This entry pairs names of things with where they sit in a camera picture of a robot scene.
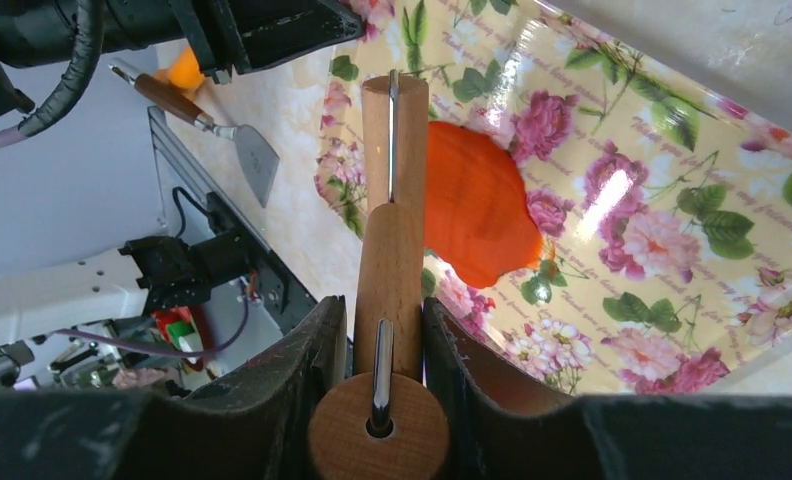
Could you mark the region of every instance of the metal spatula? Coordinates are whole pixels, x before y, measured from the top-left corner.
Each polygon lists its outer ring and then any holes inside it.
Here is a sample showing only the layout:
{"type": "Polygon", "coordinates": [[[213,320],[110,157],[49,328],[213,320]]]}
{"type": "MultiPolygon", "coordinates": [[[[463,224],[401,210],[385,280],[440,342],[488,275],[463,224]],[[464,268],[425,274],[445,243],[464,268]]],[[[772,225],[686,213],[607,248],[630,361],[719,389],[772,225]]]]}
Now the metal spatula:
{"type": "Polygon", "coordinates": [[[237,146],[237,158],[243,168],[243,175],[261,207],[266,207],[275,180],[275,172],[278,170],[279,158],[257,130],[249,125],[227,127],[217,125],[213,117],[202,111],[195,103],[151,75],[140,72],[120,59],[113,60],[108,66],[113,73],[130,83],[134,89],[160,108],[199,130],[233,141],[237,146]]]}

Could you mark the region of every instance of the yellow tray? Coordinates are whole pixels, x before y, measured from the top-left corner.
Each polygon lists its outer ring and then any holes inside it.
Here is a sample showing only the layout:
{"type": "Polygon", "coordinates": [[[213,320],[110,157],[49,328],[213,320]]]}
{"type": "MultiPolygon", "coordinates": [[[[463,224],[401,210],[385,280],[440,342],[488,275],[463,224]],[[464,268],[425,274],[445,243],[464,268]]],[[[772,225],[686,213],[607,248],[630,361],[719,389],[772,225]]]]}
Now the yellow tray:
{"type": "Polygon", "coordinates": [[[559,255],[490,289],[427,252],[423,287],[570,393],[694,392],[792,333],[792,134],[550,5],[351,0],[316,186],[359,237],[360,84],[429,82],[429,118],[488,133],[559,255]]]}

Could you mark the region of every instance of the orange object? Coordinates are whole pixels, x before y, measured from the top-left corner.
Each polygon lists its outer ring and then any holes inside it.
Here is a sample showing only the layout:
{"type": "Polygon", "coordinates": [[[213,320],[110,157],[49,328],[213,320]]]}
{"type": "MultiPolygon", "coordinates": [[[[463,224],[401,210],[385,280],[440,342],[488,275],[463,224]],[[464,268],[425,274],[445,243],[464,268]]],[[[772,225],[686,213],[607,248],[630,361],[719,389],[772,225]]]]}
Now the orange object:
{"type": "Polygon", "coordinates": [[[195,98],[196,90],[205,81],[205,76],[199,69],[199,61],[196,60],[196,54],[190,47],[185,48],[169,68],[158,70],[154,77],[177,88],[189,100],[195,98]]]}
{"type": "Polygon", "coordinates": [[[429,123],[425,245],[474,288],[538,268],[543,235],[529,216],[525,184],[487,135],[429,123]]]}

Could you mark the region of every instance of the red object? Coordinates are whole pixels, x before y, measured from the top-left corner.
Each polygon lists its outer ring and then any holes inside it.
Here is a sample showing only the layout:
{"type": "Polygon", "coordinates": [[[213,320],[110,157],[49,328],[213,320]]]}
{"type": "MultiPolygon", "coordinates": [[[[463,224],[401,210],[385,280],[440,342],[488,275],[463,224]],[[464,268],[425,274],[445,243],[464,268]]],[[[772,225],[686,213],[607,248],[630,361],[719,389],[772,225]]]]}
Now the red object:
{"type": "MultiPolygon", "coordinates": [[[[193,330],[199,334],[199,338],[202,340],[202,347],[205,350],[211,349],[215,345],[213,334],[205,320],[205,314],[199,306],[169,308],[167,310],[155,312],[152,316],[155,318],[161,336],[170,345],[172,345],[172,341],[169,339],[167,327],[178,322],[187,322],[193,326],[193,330]]],[[[183,360],[188,367],[197,372],[201,372],[205,367],[201,358],[197,360],[196,363],[190,362],[186,358],[183,360]]]]}

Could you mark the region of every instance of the spatula blade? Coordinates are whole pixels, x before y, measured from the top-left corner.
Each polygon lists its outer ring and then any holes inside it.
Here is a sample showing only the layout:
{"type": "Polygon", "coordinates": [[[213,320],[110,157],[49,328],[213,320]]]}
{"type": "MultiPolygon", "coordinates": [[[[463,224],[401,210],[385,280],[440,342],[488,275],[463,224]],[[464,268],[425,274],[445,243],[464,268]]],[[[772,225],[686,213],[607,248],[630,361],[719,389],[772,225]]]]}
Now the spatula blade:
{"type": "Polygon", "coordinates": [[[243,168],[243,175],[255,197],[266,208],[269,192],[278,170],[278,154],[257,130],[249,125],[240,125],[234,134],[237,158],[243,168]]]}

